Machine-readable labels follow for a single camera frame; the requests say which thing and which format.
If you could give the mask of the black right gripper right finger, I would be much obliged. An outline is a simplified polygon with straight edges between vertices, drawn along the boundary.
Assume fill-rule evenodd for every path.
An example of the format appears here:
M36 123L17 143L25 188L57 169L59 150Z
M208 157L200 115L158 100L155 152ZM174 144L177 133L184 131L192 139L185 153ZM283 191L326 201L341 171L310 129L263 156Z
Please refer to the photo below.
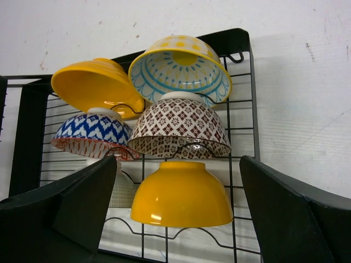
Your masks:
M350 199L250 156L240 173L264 262L350 262Z

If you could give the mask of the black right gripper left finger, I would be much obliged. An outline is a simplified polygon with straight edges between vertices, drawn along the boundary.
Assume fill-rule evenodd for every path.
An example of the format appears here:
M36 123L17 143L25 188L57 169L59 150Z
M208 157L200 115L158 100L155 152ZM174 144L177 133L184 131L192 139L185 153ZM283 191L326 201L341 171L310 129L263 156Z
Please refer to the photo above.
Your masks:
M1 262L90 262L97 253L117 161L105 157L1 201Z

